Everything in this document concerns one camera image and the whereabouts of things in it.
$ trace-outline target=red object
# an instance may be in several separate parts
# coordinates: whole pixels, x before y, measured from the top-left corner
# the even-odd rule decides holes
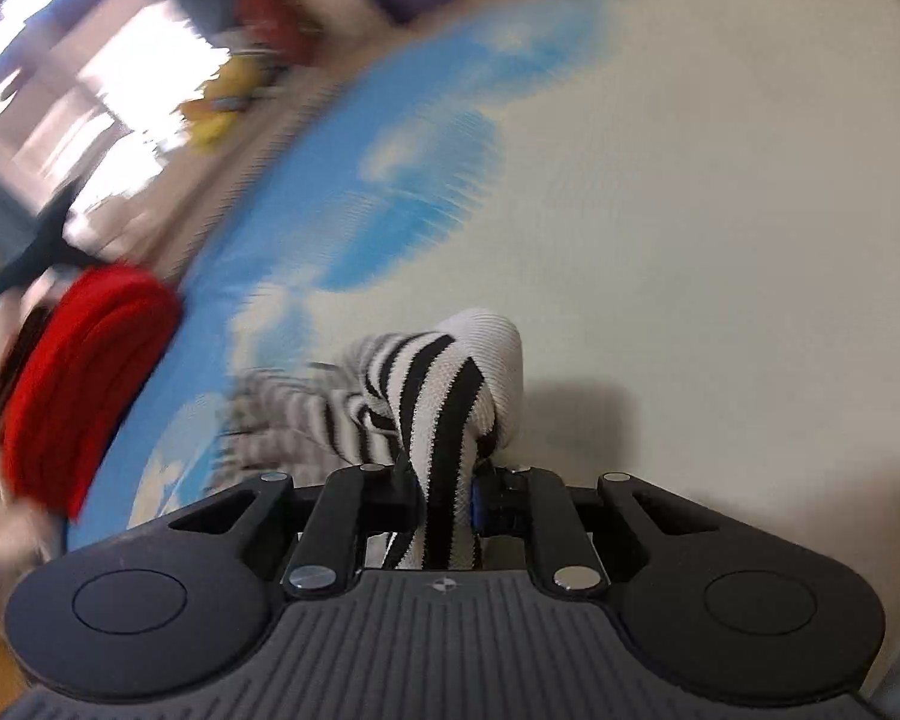
[[[180,323],[180,300],[127,265],[74,281],[5,410],[5,480],[76,519],[103,453]]]
[[[323,30],[300,0],[237,0],[237,19],[288,65],[312,65]]]

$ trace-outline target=red cushion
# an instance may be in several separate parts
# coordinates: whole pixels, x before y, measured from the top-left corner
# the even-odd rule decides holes
[[[127,265],[74,282],[5,411],[10,488],[76,518],[111,437],[180,322],[176,293]]]

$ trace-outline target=yellow toy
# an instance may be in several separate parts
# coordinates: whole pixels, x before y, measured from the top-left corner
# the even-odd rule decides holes
[[[231,56],[213,79],[204,81],[200,87],[203,97],[178,106],[187,121],[190,144],[199,149],[216,146],[240,119],[253,91],[263,82],[264,74],[253,57]]]

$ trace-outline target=black and white striped fabric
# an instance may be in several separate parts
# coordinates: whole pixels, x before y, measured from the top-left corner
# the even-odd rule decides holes
[[[523,358],[514,324],[471,309],[430,332],[363,338],[338,362],[311,370],[307,378],[242,376],[211,491],[266,470],[314,485],[348,464],[408,461],[426,514],[409,544],[391,543],[388,562],[473,567],[473,469],[509,442],[519,420]]]

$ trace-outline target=silver screw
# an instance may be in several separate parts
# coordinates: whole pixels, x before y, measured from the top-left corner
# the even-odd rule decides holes
[[[600,574],[585,565],[565,565],[554,572],[554,583],[564,590],[588,590],[600,584]]]
[[[298,565],[287,581],[298,590],[322,590],[337,580],[337,572],[325,565]]]

